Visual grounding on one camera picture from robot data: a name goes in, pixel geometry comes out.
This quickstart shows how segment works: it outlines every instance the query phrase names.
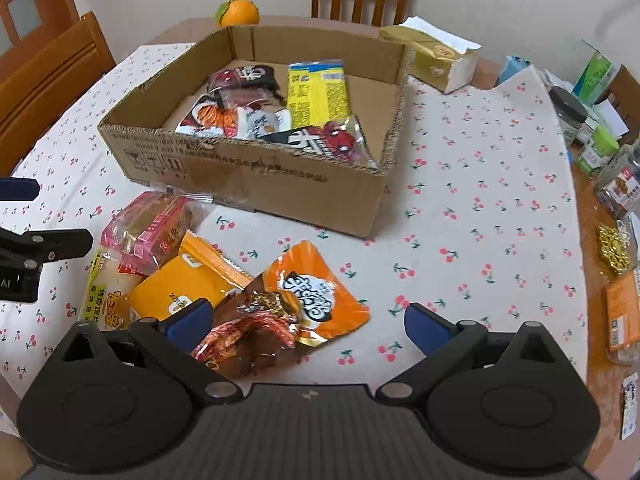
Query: wooden table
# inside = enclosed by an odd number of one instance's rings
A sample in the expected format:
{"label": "wooden table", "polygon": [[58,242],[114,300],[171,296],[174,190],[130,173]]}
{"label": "wooden table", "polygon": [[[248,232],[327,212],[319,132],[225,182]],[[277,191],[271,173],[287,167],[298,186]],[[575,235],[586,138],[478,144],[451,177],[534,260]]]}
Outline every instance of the wooden table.
{"label": "wooden table", "polygon": [[[293,16],[263,16],[263,25],[289,25],[297,27],[330,28],[352,34],[377,37],[378,30],[369,25],[335,22]],[[150,44],[183,43],[199,41],[217,29],[212,18],[193,18],[178,23],[153,38]],[[473,86],[489,89],[494,86],[500,66],[490,60],[479,59]],[[572,166],[577,197],[578,218],[584,257],[589,312],[589,361],[587,386],[600,407],[602,418],[600,433],[586,461],[586,468],[600,480],[626,480],[633,473],[640,458],[640,431],[625,441],[620,440],[622,380],[640,366],[625,367],[609,362],[605,353],[608,341],[604,286],[612,280],[612,274],[598,257],[596,226],[599,223],[613,226],[615,222],[596,200],[589,180]]]}

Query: green bottle cap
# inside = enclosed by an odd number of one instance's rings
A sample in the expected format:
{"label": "green bottle cap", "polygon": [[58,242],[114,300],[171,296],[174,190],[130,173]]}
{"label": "green bottle cap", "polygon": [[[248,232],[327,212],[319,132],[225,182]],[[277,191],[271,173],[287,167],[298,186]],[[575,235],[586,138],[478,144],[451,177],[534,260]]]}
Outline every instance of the green bottle cap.
{"label": "green bottle cap", "polygon": [[596,127],[591,137],[604,155],[615,155],[620,149],[616,138],[601,124]]}

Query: green leaf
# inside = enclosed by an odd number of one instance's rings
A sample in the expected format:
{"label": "green leaf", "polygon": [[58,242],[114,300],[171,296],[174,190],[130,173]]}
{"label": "green leaf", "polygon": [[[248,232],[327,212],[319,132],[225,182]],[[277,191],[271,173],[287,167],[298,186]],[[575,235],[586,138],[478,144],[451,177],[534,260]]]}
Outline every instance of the green leaf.
{"label": "green leaf", "polygon": [[227,12],[228,10],[229,10],[229,2],[220,4],[220,6],[218,7],[218,10],[213,15],[214,19],[216,20],[216,23],[218,24],[220,23],[222,16],[224,16],[225,12]]}

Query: ribbed black surface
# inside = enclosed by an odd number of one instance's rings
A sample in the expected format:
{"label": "ribbed black surface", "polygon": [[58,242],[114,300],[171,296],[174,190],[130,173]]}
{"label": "ribbed black surface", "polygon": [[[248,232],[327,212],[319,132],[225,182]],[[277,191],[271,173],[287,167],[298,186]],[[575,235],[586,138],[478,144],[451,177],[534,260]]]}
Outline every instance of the ribbed black surface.
{"label": "ribbed black surface", "polygon": [[[39,467],[27,478],[90,476]],[[239,404],[208,408],[177,449],[149,464],[100,478],[488,480],[498,477],[472,469],[442,452],[411,411],[376,403],[364,386],[259,384]],[[585,480],[589,476],[574,468],[546,478]]]}

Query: black jar lid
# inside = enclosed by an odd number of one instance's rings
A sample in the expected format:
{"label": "black jar lid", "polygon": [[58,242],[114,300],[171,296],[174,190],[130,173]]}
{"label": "black jar lid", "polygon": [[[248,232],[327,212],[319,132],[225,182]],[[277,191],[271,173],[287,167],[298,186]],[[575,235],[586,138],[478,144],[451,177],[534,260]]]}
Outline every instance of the black jar lid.
{"label": "black jar lid", "polygon": [[587,110],[582,103],[575,95],[561,86],[552,87],[549,91],[549,97],[559,113],[568,116],[577,123],[583,123],[587,120]]}

